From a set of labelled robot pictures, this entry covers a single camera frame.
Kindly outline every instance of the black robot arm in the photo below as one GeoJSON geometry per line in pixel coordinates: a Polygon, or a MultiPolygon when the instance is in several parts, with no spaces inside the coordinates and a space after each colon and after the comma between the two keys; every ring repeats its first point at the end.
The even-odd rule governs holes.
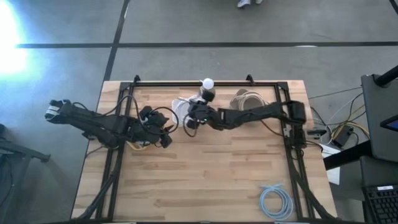
{"type": "Polygon", "coordinates": [[[70,124],[83,131],[83,136],[115,148],[123,141],[143,145],[160,144],[166,148],[172,142],[167,134],[171,127],[163,128],[168,118],[145,106],[139,113],[140,121],[130,116],[102,115],[73,105],[69,100],[50,102],[45,119],[54,124],[70,124]]]}
{"type": "Polygon", "coordinates": [[[190,120],[187,127],[196,129],[199,124],[208,124],[217,130],[234,129],[240,125],[259,121],[266,118],[277,118],[287,124],[303,125],[306,122],[304,104],[298,101],[286,101],[284,103],[271,103],[250,110],[229,110],[219,108],[218,111],[202,101],[191,102],[188,109],[190,120]],[[283,111],[286,105],[289,115],[283,111]]]}

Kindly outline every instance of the computer monitor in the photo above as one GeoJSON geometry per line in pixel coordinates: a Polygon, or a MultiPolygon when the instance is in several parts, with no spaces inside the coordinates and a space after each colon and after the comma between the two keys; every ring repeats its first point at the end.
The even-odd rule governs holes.
{"type": "Polygon", "coordinates": [[[393,131],[398,131],[398,115],[395,115],[392,118],[382,121],[380,123],[380,126],[393,131]]]}

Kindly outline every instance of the concrete floor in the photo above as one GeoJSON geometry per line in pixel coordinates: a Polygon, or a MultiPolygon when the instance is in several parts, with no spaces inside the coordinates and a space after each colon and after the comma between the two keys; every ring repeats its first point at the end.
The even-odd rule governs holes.
{"type": "MultiPolygon", "coordinates": [[[[0,2],[0,44],[112,43],[123,0],[0,2]]],[[[382,42],[398,41],[398,15],[388,0],[264,0],[245,10],[230,0],[132,0],[121,42],[382,42]]],[[[30,164],[11,223],[68,220],[88,141],[71,126],[46,122],[50,100],[70,99],[95,109],[110,49],[0,51],[0,123],[10,138],[51,154],[30,164]],[[12,71],[2,70],[10,67],[12,71]]],[[[360,86],[360,76],[396,66],[394,47],[266,47],[119,49],[110,80],[305,80],[308,96],[360,86]]],[[[311,100],[328,119],[361,90],[311,100]]],[[[360,98],[356,106],[362,103],[360,98]]],[[[345,108],[333,121],[346,119],[345,108]]],[[[366,125],[366,118],[358,120],[366,125]]],[[[363,217],[358,201],[344,198],[347,171],[333,187],[345,220],[363,217]]]]}

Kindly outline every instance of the bottle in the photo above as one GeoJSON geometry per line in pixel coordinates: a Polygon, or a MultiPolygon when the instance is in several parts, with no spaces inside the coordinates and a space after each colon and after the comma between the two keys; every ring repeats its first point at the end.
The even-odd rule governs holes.
{"type": "Polygon", "coordinates": [[[214,81],[211,78],[200,80],[202,85],[199,89],[199,95],[207,102],[212,102],[216,96],[216,89],[214,88],[214,81]]]}

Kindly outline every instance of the coiled cable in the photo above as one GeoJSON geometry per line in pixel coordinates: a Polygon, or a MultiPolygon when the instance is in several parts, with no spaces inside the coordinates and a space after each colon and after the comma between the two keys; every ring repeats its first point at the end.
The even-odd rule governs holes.
{"type": "Polygon", "coordinates": [[[260,195],[260,201],[259,201],[259,205],[260,205],[262,212],[264,212],[264,214],[266,214],[268,217],[273,218],[274,220],[278,220],[278,221],[285,220],[286,218],[290,217],[290,215],[293,212],[292,198],[284,189],[280,188],[281,185],[282,184],[277,184],[274,186],[270,186],[270,185],[262,186],[264,191],[260,195]],[[268,209],[266,208],[266,205],[264,203],[266,196],[271,192],[276,193],[282,199],[282,208],[279,212],[276,212],[276,213],[268,211],[268,209]]]}

